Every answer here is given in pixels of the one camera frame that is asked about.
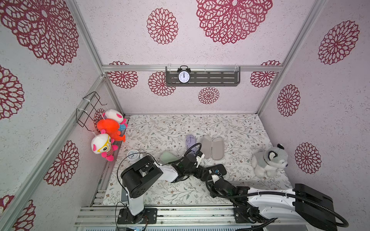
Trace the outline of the mint green zippered umbrella case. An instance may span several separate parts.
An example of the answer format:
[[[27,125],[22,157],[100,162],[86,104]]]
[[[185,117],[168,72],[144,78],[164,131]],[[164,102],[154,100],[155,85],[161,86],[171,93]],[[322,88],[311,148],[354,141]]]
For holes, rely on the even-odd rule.
[[[181,161],[180,158],[178,158],[177,156],[173,155],[172,153],[170,153],[168,151],[164,151],[160,155],[160,164],[163,164],[163,165],[172,165],[172,164],[176,164],[180,161]]]

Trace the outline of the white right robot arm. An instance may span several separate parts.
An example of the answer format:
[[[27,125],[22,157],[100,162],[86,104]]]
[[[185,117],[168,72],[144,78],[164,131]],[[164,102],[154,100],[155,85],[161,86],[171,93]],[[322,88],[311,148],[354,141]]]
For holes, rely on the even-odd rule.
[[[236,223],[266,224],[284,218],[306,221],[324,231],[337,230],[332,198],[304,184],[287,190],[260,190],[234,186],[212,175],[206,187],[212,197],[230,200]]]

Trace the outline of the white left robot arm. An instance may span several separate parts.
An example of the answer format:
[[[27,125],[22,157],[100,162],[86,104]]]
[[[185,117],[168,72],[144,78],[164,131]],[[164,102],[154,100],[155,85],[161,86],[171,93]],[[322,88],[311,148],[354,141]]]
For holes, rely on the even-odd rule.
[[[190,176],[201,179],[208,170],[200,164],[205,155],[202,152],[183,156],[178,162],[160,165],[152,156],[145,156],[129,166],[121,174],[121,186],[128,196],[130,215],[137,216],[144,211],[143,195],[156,181],[177,183]]]

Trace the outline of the purple folded umbrella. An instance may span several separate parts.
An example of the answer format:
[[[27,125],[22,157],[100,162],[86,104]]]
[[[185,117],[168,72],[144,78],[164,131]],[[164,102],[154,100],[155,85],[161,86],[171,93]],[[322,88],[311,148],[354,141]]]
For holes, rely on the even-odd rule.
[[[195,153],[198,150],[198,147],[194,146],[196,143],[197,143],[197,139],[195,136],[191,134],[186,136],[186,149],[189,149],[190,147],[192,147],[191,152]]]

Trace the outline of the grey husky plush toy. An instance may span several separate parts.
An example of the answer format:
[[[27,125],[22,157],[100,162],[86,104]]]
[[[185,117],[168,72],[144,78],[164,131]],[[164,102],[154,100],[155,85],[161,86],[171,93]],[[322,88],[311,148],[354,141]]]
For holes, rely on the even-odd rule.
[[[274,178],[288,166],[288,154],[284,146],[278,143],[276,147],[254,154],[251,166],[257,178]]]

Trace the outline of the white table alarm clock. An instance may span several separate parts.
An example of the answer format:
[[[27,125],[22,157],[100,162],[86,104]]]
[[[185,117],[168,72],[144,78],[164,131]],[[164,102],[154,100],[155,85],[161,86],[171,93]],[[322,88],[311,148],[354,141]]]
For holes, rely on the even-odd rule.
[[[134,164],[134,163],[138,162],[142,157],[143,157],[143,154],[141,152],[139,152],[138,150],[130,150],[127,153],[127,160],[131,164]]]

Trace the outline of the grey tray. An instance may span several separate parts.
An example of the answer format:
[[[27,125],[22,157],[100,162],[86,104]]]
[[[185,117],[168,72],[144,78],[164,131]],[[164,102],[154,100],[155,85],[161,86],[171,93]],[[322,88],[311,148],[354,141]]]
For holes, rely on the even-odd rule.
[[[120,201],[123,203],[128,203],[128,194],[125,188],[121,188]]]

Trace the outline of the orange plush toy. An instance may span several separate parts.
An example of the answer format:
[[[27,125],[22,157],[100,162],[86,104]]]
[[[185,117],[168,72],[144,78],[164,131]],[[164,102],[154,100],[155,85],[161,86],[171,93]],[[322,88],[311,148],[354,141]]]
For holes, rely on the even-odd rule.
[[[119,131],[119,123],[112,120],[112,119],[101,119],[97,122],[97,129],[101,134],[107,134],[115,141],[126,141],[126,136],[121,136],[121,132]]]

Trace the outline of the striped plush doll with glasses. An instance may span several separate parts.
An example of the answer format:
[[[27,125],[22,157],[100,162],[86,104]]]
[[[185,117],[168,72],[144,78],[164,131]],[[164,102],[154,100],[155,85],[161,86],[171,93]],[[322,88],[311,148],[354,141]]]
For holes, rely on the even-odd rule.
[[[114,152],[118,150],[118,146],[113,143],[115,140],[108,134],[96,135],[91,141],[91,149],[97,154],[101,155],[102,158],[111,162],[114,160]]]

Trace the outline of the black alarm clock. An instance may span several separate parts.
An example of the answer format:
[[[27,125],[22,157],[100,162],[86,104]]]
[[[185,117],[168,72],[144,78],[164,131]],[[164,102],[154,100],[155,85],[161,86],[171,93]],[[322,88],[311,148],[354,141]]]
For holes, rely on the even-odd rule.
[[[181,84],[187,84],[191,78],[191,69],[187,65],[182,65],[177,69],[178,80]]]

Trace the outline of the white pink plush doll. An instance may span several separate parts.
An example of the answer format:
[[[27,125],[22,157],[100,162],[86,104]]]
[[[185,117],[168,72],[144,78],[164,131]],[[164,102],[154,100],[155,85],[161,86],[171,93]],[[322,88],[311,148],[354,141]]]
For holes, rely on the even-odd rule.
[[[110,109],[110,110],[107,110],[103,113],[103,117],[106,119],[112,119],[114,121],[116,121],[118,124],[119,124],[119,131],[124,131],[126,130],[128,124],[127,124],[127,119],[124,118],[123,114],[121,114],[120,112],[114,110],[114,109]]]

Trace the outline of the grey wall shelf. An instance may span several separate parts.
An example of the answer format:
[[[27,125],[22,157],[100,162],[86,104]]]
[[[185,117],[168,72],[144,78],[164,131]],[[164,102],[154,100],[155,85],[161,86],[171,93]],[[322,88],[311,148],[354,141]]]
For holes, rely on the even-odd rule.
[[[241,82],[241,69],[235,66],[232,71],[195,71],[191,72],[189,83],[181,84],[176,68],[165,67],[165,83],[168,87],[236,87]]]

